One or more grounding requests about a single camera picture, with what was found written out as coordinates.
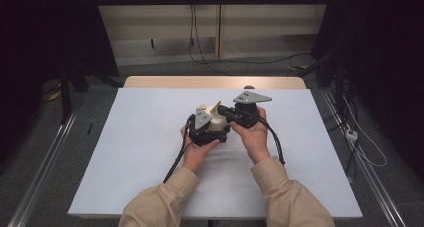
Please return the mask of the person's left hand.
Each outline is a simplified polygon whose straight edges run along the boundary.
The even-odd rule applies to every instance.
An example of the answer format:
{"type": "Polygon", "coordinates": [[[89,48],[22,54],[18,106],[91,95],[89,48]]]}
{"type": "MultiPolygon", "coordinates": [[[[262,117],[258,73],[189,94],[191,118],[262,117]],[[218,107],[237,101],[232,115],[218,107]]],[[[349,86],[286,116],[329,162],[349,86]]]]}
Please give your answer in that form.
{"type": "Polygon", "coordinates": [[[182,166],[189,169],[193,173],[197,173],[204,164],[208,153],[214,150],[219,144],[219,140],[213,140],[204,146],[194,144],[191,138],[185,134],[186,127],[180,129],[181,135],[185,139],[184,144],[184,160],[182,166]]]}

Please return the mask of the black metal stand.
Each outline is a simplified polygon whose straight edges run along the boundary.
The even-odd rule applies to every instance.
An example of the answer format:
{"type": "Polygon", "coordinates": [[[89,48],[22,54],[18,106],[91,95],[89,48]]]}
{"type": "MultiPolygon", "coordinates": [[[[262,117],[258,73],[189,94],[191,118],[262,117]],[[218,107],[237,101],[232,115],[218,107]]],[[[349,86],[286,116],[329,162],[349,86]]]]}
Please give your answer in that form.
{"type": "Polygon", "coordinates": [[[124,84],[118,80],[101,74],[99,71],[89,68],[79,62],[65,61],[60,68],[60,93],[62,96],[62,120],[61,123],[65,124],[72,114],[72,105],[70,97],[70,87],[72,84],[77,92],[86,92],[89,84],[86,76],[94,76],[101,82],[104,82],[112,87],[121,88],[124,84]]]}

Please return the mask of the black metal crossbar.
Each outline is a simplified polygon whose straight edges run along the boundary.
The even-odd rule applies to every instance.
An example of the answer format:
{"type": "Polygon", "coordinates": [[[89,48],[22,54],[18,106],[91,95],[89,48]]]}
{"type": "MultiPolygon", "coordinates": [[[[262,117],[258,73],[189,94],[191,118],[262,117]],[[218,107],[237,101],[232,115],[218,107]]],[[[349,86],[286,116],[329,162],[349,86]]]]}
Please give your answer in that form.
{"type": "Polygon", "coordinates": [[[315,5],[337,0],[94,0],[100,6],[126,5],[315,5]]]}

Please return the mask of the dark curtain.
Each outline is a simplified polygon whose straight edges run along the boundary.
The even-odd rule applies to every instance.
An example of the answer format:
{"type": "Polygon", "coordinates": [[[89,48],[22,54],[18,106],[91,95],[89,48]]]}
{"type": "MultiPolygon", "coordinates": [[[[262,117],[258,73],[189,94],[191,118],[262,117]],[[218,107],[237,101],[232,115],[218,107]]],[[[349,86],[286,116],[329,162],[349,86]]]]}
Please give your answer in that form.
{"type": "Polygon", "coordinates": [[[45,82],[72,67],[71,82],[88,74],[116,76],[117,64],[93,0],[0,0],[0,164],[27,132],[45,82]]]}
{"type": "Polygon", "coordinates": [[[311,55],[336,47],[353,13],[343,66],[405,162],[424,180],[424,0],[344,0],[326,6],[311,55]]]}

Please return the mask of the person's right hand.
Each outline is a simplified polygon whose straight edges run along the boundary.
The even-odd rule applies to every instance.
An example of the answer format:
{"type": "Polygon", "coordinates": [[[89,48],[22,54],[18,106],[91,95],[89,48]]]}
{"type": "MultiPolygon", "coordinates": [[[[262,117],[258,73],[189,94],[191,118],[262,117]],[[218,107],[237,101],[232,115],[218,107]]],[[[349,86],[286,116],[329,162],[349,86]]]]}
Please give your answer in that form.
{"type": "Polygon", "coordinates": [[[231,122],[230,126],[241,137],[247,154],[254,164],[270,157],[267,146],[268,129],[264,124],[257,122],[251,128],[244,128],[231,122]]]}

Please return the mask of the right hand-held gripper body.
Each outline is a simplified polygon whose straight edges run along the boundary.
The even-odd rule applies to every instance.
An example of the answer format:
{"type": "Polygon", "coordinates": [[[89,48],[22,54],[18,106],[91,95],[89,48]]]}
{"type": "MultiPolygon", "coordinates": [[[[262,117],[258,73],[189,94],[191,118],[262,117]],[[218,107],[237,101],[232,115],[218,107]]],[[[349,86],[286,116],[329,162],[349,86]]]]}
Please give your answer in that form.
{"type": "Polygon", "coordinates": [[[231,111],[235,114],[234,121],[247,129],[253,127],[259,117],[257,103],[271,100],[271,97],[245,90],[233,99],[235,107],[231,111]]]}

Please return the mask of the aluminium floor rail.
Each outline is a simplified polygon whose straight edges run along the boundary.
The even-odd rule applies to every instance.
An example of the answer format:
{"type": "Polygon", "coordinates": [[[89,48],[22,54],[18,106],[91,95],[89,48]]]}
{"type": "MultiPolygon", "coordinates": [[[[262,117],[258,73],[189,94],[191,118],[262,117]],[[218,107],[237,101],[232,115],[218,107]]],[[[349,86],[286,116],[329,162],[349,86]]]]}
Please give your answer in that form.
{"type": "Polygon", "coordinates": [[[33,180],[27,188],[23,198],[18,204],[11,220],[7,227],[26,227],[28,220],[33,212],[33,209],[40,198],[42,190],[50,176],[50,173],[55,165],[57,158],[64,146],[66,139],[71,131],[76,116],[77,110],[73,110],[66,120],[60,124],[59,130],[50,145],[46,156],[38,168],[33,180]]]}
{"type": "Polygon", "coordinates": [[[381,148],[375,143],[375,141],[362,129],[358,123],[357,117],[355,116],[354,111],[349,105],[349,102],[345,97],[342,98],[342,105],[346,106],[346,109],[351,117],[353,123],[343,122],[342,117],[339,115],[339,112],[336,110],[336,98],[333,96],[330,90],[321,90],[321,95],[323,96],[329,110],[333,114],[338,128],[344,136],[344,139],[347,141],[347,145],[351,151],[354,152],[354,157],[357,166],[361,169],[368,185],[370,186],[373,195],[375,196],[382,212],[385,215],[385,218],[389,222],[390,227],[407,227],[406,222],[401,216],[398,207],[396,206],[393,198],[389,194],[388,190],[384,186],[383,182],[379,178],[375,168],[382,168],[387,165],[387,157],[381,150],[381,148]],[[382,164],[377,164],[370,160],[370,158],[364,152],[362,146],[359,144],[359,140],[355,143],[348,141],[345,137],[345,131],[347,129],[355,130],[361,134],[362,137],[367,139],[381,154],[384,162],[382,164]]]}

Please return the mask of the white table cover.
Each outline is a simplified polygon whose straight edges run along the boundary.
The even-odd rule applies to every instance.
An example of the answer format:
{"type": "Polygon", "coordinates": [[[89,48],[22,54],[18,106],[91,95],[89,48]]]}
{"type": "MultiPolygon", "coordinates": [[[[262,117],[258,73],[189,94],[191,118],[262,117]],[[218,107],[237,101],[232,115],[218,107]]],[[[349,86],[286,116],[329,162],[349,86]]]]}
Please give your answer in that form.
{"type": "MultiPolygon", "coordinates": [[[[180,129],[201,104],[230,106],[237,89],[122,88],[75,194],[69,214],[118,217],[142,190],[160,184],[181,148],[180,129]]],[[[362,212],[311,92],[265,89],[271,152],[281,148],[290,178],[301,182],[335,219],[362,212]]],[[[229,132],[198,173],[186,219],[262,219],[265,201],[240,137],[229,132]]]]}

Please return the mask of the wooden table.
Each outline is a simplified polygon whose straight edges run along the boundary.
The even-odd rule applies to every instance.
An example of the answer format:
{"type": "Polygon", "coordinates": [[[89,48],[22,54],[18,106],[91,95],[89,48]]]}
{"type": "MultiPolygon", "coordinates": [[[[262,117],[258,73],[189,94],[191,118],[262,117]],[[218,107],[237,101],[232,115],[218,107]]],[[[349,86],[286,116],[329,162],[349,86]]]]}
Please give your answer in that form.
{"type": "Polygon", "coordinates": [[[250,76],[130,76],[125,88],[305,89],[299,77],[250,76]]]}

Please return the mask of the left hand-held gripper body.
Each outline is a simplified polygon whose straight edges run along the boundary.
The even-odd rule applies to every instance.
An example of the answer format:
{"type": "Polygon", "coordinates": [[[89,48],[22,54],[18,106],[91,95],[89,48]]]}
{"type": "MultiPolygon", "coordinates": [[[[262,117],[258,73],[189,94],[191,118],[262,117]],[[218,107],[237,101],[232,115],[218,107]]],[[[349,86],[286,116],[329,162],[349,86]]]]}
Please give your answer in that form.
{"type": "Polygon", "coordinates": [[[203,146],[219,139],[220,133],[210,130],[211,121],[212,117],[209,114],[200,108],[196,109],[194,118],[189,124],[189,137],[196,145],[203,146]]]}

